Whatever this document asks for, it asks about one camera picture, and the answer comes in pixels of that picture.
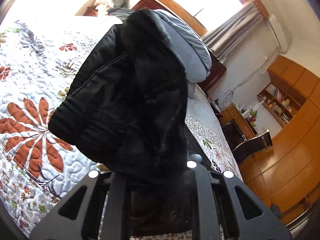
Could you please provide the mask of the black padded pants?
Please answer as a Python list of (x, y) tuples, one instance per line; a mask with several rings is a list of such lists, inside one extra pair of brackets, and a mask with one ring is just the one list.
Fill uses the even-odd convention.
[(172, 185), (187, 157), (185, 69), (161, 18), (139, 10), (114, 25), (50, 117), (53, 135), (117, 174), (147, 185), (133, 194), (132, 233), (190, 230), (189, 196)]

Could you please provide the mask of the light blue bed sheet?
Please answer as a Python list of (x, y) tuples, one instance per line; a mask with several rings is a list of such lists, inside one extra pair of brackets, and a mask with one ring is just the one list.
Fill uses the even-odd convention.
[(198, 85), (196, 85), (195, 99), (188, 98), (187, 113), (208, 126), (220, 137), (225, 138), (218, 118), (212, 110), (203, 90)]

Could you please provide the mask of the wooden desk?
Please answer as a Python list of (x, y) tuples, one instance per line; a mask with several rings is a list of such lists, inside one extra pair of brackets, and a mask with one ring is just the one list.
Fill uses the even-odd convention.
[(242, 116), (234, 103), (231, 103), (229, 106), (223, 109), (221, 114), (221, 126), (225, 126), (227, 123), (234, 121), (247, 139), (251, 139), (258, 135), (255, 129), (252, 128), (249, 122)]

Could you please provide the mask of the black chrome office chair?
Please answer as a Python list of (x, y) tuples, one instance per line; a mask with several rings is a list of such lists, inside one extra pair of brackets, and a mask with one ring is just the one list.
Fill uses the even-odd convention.
[(247, 139), (234, 120), (222, 126), (225, 139), (237, 163), (249, 156), (273, 146), (271, 134), (267, 129), (263, 133)]

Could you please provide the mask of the flat blue pillow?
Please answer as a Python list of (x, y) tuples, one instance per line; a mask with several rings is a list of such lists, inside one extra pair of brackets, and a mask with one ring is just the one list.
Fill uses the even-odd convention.
[(195, 99), (196, 84), (187, 81), (188, 98)]

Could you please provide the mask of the dark wooden headboard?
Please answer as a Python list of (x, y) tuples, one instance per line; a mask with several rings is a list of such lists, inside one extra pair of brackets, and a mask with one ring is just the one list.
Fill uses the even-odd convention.
[(207, 48), (199, 35), (158, 0), (140, 0), (132, 10), (150, 9), (160, 20), (175, 53), (182, 60), (187, 81), (208, 92), (225, 74), (226, 67)]

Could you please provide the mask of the large blue folded duvet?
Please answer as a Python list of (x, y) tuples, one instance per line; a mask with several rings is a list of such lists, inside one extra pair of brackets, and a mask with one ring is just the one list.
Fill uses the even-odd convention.
[(165, 10), (125, 11), (104, 36), (111, 58), (125, 56), (125, 71), (140, 86), (186, 86), (204, 81), (212, 59), (200, 38)]

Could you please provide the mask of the grey window curtain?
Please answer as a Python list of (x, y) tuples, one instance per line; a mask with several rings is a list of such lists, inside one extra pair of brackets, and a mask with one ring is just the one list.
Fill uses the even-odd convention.
[(263, 15), (254, 0), (250, 0), (235, 15), (213, 31), (202, 36), (204, 44), (220, 62), (261, 22)]

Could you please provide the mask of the white air conditioner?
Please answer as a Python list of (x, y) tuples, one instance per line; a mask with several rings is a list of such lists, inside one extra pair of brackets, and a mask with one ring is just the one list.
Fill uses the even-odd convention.
[(268, 27), (271, 31), (278, 51), (283, 54), (287, 53), (290, 47), (290, 40), (288, 39), (288, 35), (283, 29), (283, 26), (274, 14), (270, 15), (268, 18)]

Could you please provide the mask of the floral quilted bedspread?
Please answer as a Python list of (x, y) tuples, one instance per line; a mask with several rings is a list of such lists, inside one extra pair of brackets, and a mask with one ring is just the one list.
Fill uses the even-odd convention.
[(1, 203), (15, 237), (35, 225), (90, 170), (75, 146), (48, 131), (85, 58), (115, 24), (74, 16), (44, 26), (16, 21), (1, 28)]

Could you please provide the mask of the pile of clothes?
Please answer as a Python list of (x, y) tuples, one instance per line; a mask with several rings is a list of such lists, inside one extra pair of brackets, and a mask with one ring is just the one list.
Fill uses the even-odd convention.
[(126, 8), (128, 0), (95, 0), (93, 7), (98, 14), (107, 15), (110, 8)]

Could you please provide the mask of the wooden wall shelf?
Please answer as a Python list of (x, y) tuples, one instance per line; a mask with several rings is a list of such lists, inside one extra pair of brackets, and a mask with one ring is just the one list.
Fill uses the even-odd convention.
[(273, 83), (263, 88), (257, 98), (282, 128), (289, 124), (306, 102), (306, 97), (291, 85), (281, 89)]

